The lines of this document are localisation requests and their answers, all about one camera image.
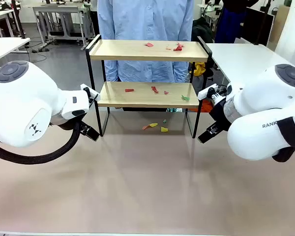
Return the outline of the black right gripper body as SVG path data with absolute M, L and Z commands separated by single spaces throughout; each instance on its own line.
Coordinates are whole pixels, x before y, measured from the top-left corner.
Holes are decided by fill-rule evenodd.
M 224 114 L 224 105 L 226 103 L 226 98 L 223 98 L 210 111 L 210 116 L 215 120 L 215 123 L 211 126 L 211 131 L 213 133 L 220 133 L 221 131 L 228 131 L 231 123 L 226 118 Z

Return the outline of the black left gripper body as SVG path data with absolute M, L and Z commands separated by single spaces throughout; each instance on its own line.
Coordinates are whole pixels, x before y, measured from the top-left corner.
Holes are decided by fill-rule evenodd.
M 65 120 L 65 122 L 63 124 L 55 124 L 55 123 L 51 123 L 51 126 L 56 125 L 58 127 L 60 127 L 63 130 L 77 130 L 80 131 L 82 129 L 83 126 L 83 121 L 81 118 L 76 117 L 70 120 Z

